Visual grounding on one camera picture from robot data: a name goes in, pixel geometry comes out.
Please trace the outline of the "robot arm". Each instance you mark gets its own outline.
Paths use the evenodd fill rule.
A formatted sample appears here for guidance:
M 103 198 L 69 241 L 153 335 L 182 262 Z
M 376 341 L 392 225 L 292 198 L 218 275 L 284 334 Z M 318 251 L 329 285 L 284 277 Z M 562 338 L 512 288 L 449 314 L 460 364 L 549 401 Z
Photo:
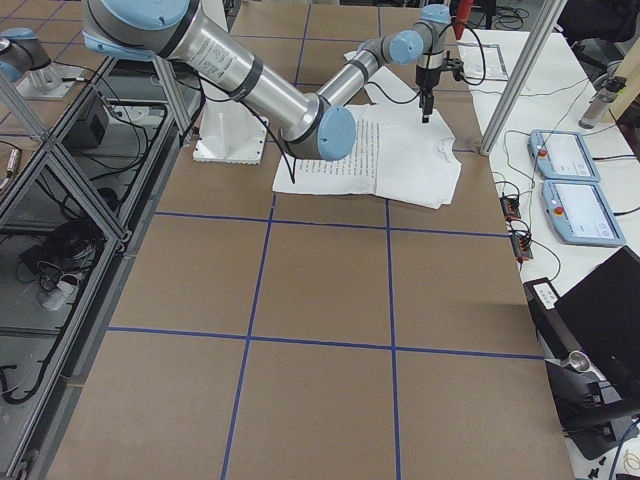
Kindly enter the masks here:
M 434 109 L 433 89 L 441 74 L 461 78 L 461 60 L 445 51 L 446 30 L 452 26 L 449 7 L 429 4 L 409 29 L 362 43 L 355 55 L 317 92 L 328 108 L 343 106 L 387 64 L 416 65 L 422 121 L 427 123 Z
M 204 11 L 198 1 L 85 1 L 86 46 L 134 61 L 156 57 L 195 69 L 230 99 L 269 117 L 284 149 L 309 160 L 340 160 L 356 140 L 343 106 L 302 93 L 267 67 Z

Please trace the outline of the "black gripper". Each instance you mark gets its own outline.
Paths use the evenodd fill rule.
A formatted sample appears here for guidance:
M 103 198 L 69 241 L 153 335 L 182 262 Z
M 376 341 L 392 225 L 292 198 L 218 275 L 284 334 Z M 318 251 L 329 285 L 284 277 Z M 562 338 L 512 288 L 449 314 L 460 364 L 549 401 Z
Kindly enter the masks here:
M 430 121 L 430 115 L 433 112 L 435 97 L 433 90 L 439 84 L 441 69 L 427 69 L 416 67 L 416 85 L 419 88 L 419 106 L 422 109 L 422 123 L 427 124 Z

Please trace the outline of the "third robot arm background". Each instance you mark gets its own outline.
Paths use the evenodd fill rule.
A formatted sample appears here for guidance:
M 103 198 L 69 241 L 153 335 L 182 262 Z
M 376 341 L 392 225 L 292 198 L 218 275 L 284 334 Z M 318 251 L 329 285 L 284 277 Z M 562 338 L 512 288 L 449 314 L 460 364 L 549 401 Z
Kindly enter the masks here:
M 85 80 L 83 67 L 56 64 L 26 27 L 1 32 L 1 73 L 28 100 L 60 100 Z

